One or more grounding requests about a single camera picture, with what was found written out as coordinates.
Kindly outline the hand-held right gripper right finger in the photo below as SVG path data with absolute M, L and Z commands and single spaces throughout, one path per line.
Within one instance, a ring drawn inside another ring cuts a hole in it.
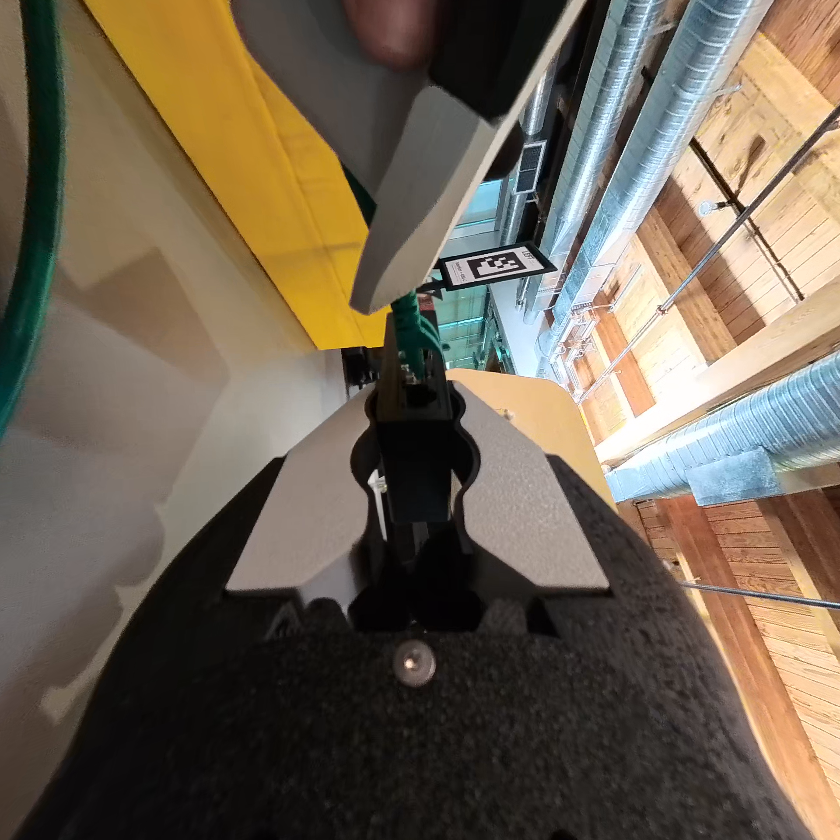
M 611 595 L 574 489 L 594 493 L 464 385 L 458 401 L 454 523 L 430 537 L 415 565 L 415 618 L 428 630 L 473 631 L 495 610 L 539 614 Z

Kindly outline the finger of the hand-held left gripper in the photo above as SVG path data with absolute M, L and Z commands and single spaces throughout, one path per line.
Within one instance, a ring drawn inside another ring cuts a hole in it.
M 250 55 L 376 204 L 353 310 L 423 283 L 584 5 L 444 2 L 431 56 L 398 70 L 348 2 L 233 2 Z

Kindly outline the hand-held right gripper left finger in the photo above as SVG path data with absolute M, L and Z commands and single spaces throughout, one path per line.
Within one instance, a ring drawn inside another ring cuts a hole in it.
M 384 470 L 361 392 L 284 458 L 225 593 L 336 602 L 358 628 L 404 626 L 408 574 L 385 540 Z

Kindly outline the black ethernet switch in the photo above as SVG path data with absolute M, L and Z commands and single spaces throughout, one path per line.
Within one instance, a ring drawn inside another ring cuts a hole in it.
M 371 410 L 394 524 L 449 520 L 455 410 L 439 338 L 415 301 L 387 316 Z

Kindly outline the yellow storage bin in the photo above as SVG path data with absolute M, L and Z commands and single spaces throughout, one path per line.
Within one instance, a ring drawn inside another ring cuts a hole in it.
M 378 348 L 350 292 L 367 227 L 338 157 L 251 58 L 229 2 L 86 1 L 319 350 Z

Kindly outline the person's left hand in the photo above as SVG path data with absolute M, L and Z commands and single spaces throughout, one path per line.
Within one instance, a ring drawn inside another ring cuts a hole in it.
M 396 71 L 425 67 L 448 11 L 444 1 L 342 1 L 350 29 L 376 64 Z

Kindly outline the wooden stand with white base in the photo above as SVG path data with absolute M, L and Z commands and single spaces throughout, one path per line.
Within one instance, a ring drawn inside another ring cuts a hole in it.
M 464 385 L 506 417 L 548 455 L 557 455 L 617 512 L 588 427 L 573 398 L 556 383 L 489 371 L 452 369 L 447 378 Z

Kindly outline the black white marker sign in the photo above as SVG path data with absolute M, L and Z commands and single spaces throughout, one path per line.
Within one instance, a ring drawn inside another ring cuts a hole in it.
M 542 276 L 557 270 L 530 241 L 442 258 L 435 269 L 440 273 L 444 288 L 449 291 Z

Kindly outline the silver air duct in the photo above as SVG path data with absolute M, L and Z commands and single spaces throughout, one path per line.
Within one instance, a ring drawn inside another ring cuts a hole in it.
M 609 6 L 539 245 L 552 273 L 565 270 L 664 7 L 663 1 Z
M 839 352 L 662 437 L 609 470 L 615 502 L 692 495 L 696 504 L 839 484 Z
M 613 273 L 771 1 L 691 1 L 553 306 L 587 306 Z

